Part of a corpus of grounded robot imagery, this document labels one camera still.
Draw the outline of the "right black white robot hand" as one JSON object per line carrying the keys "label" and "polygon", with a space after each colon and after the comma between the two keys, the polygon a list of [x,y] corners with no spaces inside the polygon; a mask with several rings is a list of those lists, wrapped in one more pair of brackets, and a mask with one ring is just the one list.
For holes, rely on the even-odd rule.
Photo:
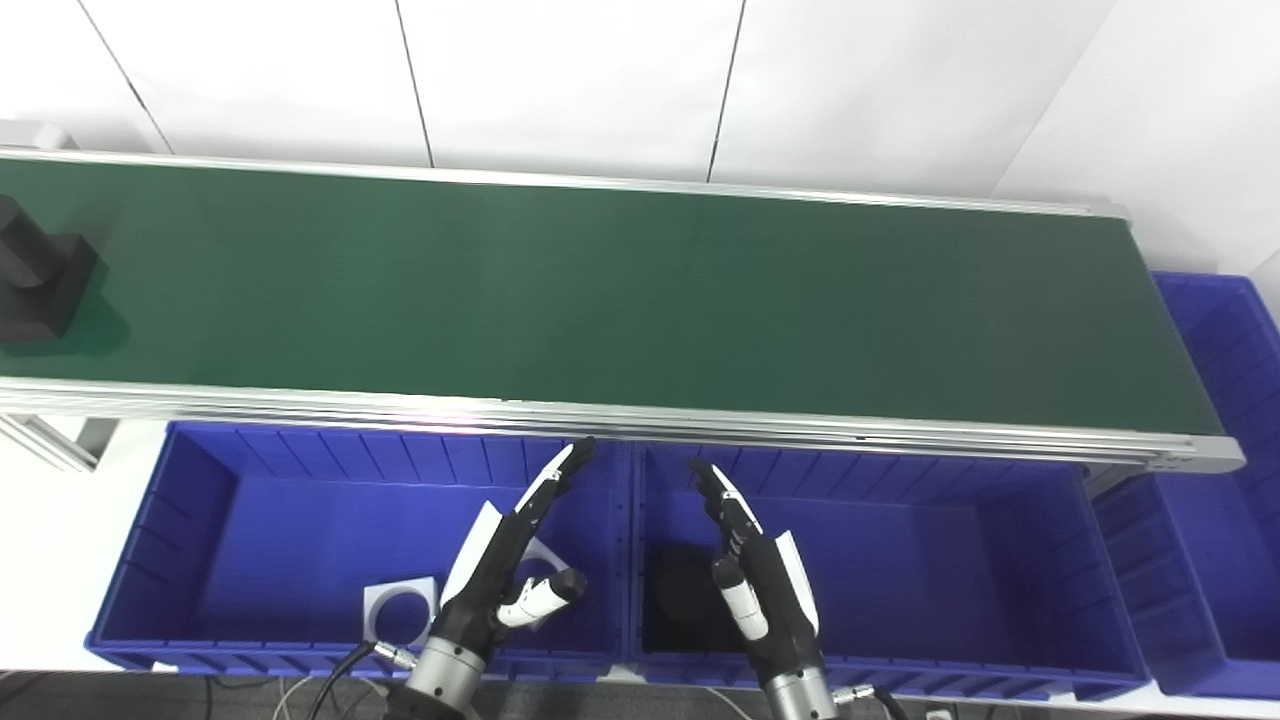
{"label": "right black white robot hand", "polygon": [[692,457],[687,466],[722,538],[723,553],[712,562],[710,577],[759,685],[823,670],[817,607],[794,538],[765,536],[750,503],[716,464]]}

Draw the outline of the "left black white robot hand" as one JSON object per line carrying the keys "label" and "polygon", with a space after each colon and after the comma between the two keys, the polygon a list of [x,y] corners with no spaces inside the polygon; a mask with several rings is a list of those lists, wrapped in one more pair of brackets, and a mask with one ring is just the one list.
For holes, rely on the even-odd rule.
{"label": "left black white robot hand", "polygon": [[483,506],[445,582],[428,647],[489,660],[509,629],[536,625],[585,596],[588,579],[575,568],[530,577],[522,585],[515,578],[550,506],[571,489],[595,445],[590,436],[566,445],[509,512]]}

